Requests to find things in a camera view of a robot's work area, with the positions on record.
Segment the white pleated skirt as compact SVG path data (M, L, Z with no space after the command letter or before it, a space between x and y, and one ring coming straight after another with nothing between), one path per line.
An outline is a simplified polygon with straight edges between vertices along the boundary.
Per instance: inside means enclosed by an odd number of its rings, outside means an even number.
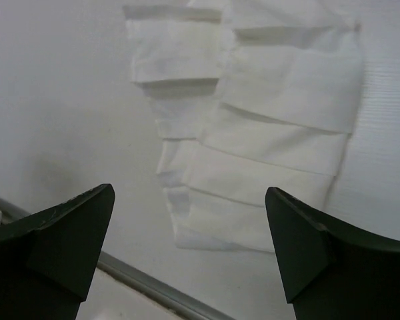
M267 188L322 209L338 174L361 100L358 18L327 1L134 1L123 12L175 245L272 251Z

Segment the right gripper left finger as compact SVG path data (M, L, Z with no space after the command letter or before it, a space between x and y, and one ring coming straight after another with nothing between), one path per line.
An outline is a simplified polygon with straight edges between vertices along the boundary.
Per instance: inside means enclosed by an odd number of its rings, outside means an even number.
M0 319L75 319L115 202L102 184L0 226Z

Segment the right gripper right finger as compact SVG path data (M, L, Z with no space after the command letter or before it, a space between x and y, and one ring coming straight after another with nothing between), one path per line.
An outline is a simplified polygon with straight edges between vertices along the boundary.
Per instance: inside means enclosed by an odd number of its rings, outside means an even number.
M270 187L265 206L286 300L297 319L400 319L400 241Z

